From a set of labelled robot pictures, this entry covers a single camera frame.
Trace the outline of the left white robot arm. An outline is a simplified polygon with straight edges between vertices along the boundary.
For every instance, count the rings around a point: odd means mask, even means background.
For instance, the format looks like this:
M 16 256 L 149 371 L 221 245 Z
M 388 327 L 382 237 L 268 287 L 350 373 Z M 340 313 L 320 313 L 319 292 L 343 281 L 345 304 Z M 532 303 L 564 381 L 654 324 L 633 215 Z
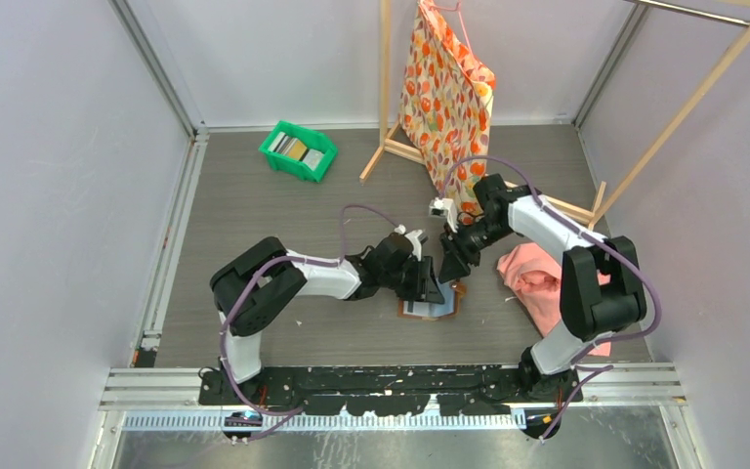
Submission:
M 262 332 L 297 297 L 358 301 L 391 290 L 412 313 L 451 306 L 426 234 L 397 228 L 377 245 L 340 259 L 307 256 L 269 236 L 217 271 L 210 280 L 222 320 L 223 391 L 235 403 L 252 403 L 261 389 Z

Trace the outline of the gold credit card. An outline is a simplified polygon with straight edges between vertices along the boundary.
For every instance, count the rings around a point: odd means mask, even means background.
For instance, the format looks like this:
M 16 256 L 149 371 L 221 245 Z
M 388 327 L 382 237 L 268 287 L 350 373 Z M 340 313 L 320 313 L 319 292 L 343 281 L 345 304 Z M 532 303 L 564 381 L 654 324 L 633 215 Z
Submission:
M 301 161 L 301 158 L 308 149 L 300 139 L 291 138 L 283 149 L 282 154 L 290 159 Z

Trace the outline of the brown leather card holder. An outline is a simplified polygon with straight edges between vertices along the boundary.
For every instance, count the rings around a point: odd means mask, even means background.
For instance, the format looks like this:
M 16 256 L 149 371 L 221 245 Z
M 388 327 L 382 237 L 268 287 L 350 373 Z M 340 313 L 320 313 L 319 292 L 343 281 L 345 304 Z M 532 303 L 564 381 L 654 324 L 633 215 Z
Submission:
M 400 318 L 419 320 L 443 320 L 455 317 L 460 312 L 460 305 L 467 293 L 467 287 L 460 281 L 438 284 L 444 302 L 442 304 L 430 302 L 398 302 L 397 315 Z

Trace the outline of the green plastic bin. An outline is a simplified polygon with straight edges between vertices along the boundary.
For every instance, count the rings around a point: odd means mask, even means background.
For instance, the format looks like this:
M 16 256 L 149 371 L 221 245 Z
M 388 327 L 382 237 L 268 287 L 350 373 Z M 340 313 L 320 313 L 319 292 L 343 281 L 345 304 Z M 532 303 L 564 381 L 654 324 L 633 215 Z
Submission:
M 259 151 L 273 171 L 312 183 L 324 179 L 338 154 L 336 145 L 325 134 L 284 120 L 267 134 Z

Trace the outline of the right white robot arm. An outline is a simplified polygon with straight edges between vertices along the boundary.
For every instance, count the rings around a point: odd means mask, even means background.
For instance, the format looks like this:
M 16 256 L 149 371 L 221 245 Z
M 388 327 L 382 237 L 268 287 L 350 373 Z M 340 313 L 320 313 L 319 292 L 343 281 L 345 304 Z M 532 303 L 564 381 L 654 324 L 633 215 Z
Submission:
M 636 247 L 625 236 L 608 238 L 581 226 L 537 189 L 510 188 L 498 174 L 481 178 L 474 192 L 482 214 L 469 225 L 459 221 L 452 199 L 437 197 L 429 205 L 430 214 L 445 221 L 438 277 L 467 277 L 484 248 L 512 234 L 535 242 L 559 263 L 560 319 L 522 352 L 519 363 L 521 393 L 543 401 L 568 382 L 581 354 L 646 316 Z

